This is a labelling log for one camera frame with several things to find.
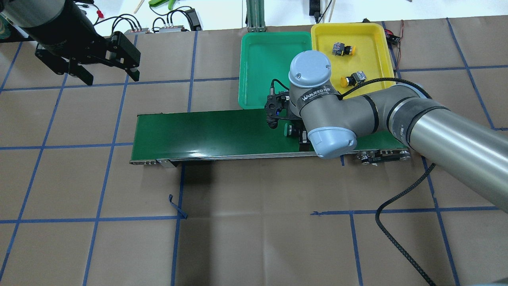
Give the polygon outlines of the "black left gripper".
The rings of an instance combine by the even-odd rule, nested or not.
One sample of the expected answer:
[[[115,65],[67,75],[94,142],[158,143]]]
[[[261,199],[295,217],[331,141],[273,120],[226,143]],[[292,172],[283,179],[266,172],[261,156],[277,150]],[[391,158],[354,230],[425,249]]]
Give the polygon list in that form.
[[[141,52],[127,36],[115,31],[110,37],[98,36],[86,40],[78,36],[74,41],[62,41],[53,45],[38,43],[35,56],[53,72],[68,72],[85,85],[94,84],[94,76],[83,65],[103,64],[126,70],[134,82],[139,82]]]

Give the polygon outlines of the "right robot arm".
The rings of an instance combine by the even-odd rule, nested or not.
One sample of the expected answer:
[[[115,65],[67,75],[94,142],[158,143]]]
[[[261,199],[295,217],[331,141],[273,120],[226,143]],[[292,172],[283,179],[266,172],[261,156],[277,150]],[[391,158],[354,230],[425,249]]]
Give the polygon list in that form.
[[[387,130],[503,211],[508,209],[507,137],[450,111],[419,86],[400,83],[346,99],[330,82],[331,62],[303,51],[289,71],[290,110],[321,158],[352,152],[357,139]]]

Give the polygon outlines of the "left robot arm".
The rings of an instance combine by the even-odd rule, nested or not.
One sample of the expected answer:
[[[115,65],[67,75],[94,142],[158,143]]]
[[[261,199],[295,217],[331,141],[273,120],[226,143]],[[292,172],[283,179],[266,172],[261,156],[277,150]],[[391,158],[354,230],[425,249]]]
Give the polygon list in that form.
[[[121,31],[98,34],[72,0],[2,0],[1,13],[37,42],[36,57],[58,75],[92,85],[94,76],[85,66],[102,64],[140,79],[141,52],[133,42]]]

